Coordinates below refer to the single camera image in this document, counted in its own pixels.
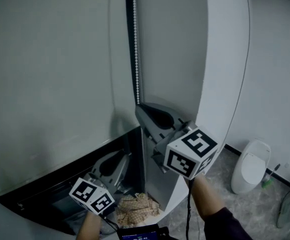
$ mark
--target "wall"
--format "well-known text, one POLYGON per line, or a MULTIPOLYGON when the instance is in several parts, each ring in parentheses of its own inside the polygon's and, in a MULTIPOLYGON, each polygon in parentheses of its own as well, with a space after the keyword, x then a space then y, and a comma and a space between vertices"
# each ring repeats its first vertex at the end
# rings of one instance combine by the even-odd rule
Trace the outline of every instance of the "wall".
POLYGON ((290 181, 290 0, 251 0, 246 73, 226 143, 242 151, 260 138, 271 146, 269 168, 290 181))
POLYGON ((0 204, 0 240, 74 240, 75 236, 25 219, 0 204))
POLYGON ((0 0, 0 195, 138 125, 125 0, 0 0))
POLYGON ((249 5, 248 0, 207 0, 207 4, 206 67, 196 124, 204 125, 215 136, 220 151, 244 77, 250 34, 249 5))

